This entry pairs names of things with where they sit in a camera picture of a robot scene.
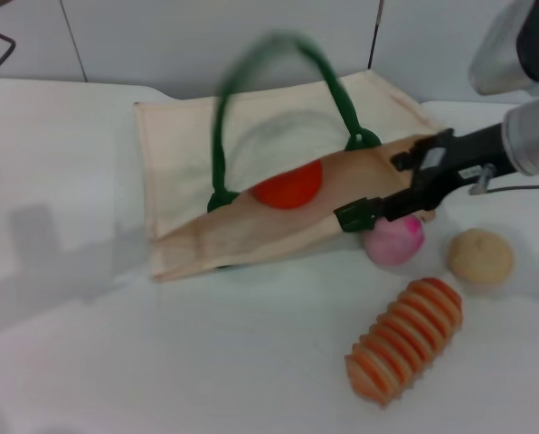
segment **ribbed orange object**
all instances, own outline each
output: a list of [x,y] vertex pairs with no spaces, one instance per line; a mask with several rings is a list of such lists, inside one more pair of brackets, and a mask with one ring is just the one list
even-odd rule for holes
[[461,304],[437,278],[411,282],[345,357],[354,391],[382,405],[398,396],[460,327]]

